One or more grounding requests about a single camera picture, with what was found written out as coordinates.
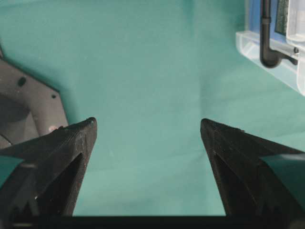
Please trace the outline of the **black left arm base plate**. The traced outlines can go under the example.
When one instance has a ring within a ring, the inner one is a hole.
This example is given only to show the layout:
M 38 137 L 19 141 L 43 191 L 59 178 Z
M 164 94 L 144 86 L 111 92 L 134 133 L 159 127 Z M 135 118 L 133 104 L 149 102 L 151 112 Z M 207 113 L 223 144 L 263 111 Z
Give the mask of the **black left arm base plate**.
M 68 120 L 58 90 L 0 56 L 0 147 L 43 135 Z

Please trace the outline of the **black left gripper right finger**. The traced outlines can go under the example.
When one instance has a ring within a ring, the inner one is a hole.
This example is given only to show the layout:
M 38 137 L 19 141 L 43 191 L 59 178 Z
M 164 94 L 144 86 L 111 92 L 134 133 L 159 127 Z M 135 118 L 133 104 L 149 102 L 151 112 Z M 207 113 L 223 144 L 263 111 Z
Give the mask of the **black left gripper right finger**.
M 200 133 L 227 216 L 304 221 L 303 151 L 207 118 Z

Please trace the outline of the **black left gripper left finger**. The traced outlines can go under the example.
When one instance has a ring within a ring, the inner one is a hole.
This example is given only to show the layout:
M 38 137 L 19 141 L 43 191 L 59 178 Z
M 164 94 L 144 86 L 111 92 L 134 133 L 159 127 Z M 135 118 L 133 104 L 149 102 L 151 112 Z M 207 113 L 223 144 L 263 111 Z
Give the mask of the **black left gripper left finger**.
M 96 138 L 90 117 L 2 149 L 1 156 L 21 162 L 0 187 L 0 220 L 71 216 Z

